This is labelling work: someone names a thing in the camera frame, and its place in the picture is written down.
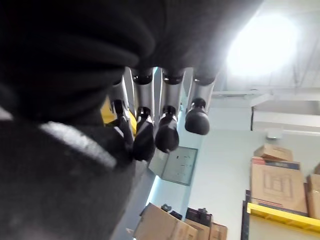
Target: ceiling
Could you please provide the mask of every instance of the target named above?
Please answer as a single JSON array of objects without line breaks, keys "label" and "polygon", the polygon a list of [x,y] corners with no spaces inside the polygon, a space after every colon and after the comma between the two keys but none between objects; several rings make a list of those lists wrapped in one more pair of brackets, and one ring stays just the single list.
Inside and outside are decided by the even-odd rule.
[{"label": "ceiling", "polygon": [[296,55],[283,67],[260,76],[237,76],[226,69],[228,91],[320,88],[320,0],[266,0],[257,17],[280,14],[298,31]]},{"label": "ceiling", "polygon": [[234,75],[226,66],[212,101],[250,99],[254,131],[279,128],[320,133],[320,0],[265,0],[255,17],[278,14],[298,31],[296,54],[281,68],[259,76]]}]

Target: black fabric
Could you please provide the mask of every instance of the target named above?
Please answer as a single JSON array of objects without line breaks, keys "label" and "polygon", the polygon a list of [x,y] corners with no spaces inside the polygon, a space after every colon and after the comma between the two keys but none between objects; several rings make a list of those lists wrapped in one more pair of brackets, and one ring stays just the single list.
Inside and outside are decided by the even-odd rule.
[{"label": "black fabric", "polygon": [[135,177],[113,127],[77,127],[116,157],[110,171],[39,129],[0,121],[0,239],[108,240]]},{"label": "black fabric", "polygon": [[215,76],[261,1],[1,0],[0,80],[12,95],[0,105],[90,124],[125,66]]},{"label": "black fabric", "polygon": [[[125,67],[195,67],[212,78],[262,0],[0,0],[0,239],[107,240],[135,163],[100,109]],[[79,129],[118,160],[107,171],[28,122]]]}]

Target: metal shelf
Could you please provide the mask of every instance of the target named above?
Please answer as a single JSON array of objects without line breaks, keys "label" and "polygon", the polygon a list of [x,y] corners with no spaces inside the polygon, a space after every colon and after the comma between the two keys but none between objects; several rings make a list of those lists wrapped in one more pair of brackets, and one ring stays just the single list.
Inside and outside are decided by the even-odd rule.
[{"label": "metal shelf", "polygon": [[246,211],[253,216],[304,230],[304,232],[316,233],[320,236],[320,220],[259,206],[250,202],[247,204]]}]

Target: white wall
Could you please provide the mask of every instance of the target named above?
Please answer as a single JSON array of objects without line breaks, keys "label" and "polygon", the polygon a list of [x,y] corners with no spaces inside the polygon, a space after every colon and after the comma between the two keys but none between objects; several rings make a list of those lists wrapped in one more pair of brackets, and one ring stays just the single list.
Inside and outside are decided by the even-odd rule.
[{"label": "white wall", "polygon": [[250,217],[249,240],[319,240],[316,233],[305,233],[295,227],[270,223],[259,217]]},{"label": "white wall", "polygon": [[[189,206],[207,208],[215,222],[228,227],[228,240],[240,238],[242,201],[250,187],[250,160],[265,142],[265,133],[248,130],[212,129],[203,139]],[[269,142],[291,149],[305,176],[320,162],[318,136],[285,135]]]},{"label": "white wall", "polygon": [[[179,145],[198,149],[201,146],[203,137],[185,130],[185,114],[179,116],[178,124]],[[185,215],[190,198],[190,186],[165,181],[158,178],[154,184],[154,193],[150,198],[150,202],[156,206],[168,204],[176,212]]]}]

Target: gray metal panel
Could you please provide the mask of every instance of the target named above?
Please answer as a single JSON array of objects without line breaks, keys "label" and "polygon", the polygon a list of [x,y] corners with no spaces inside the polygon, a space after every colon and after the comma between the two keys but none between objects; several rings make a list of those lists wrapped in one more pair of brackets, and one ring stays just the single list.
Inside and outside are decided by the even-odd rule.
[{"label": "gray metal panel", "polygon": [[170,152],[162,179],[189,186],[194,171],[198,150],[189,147],[178,147]]}]

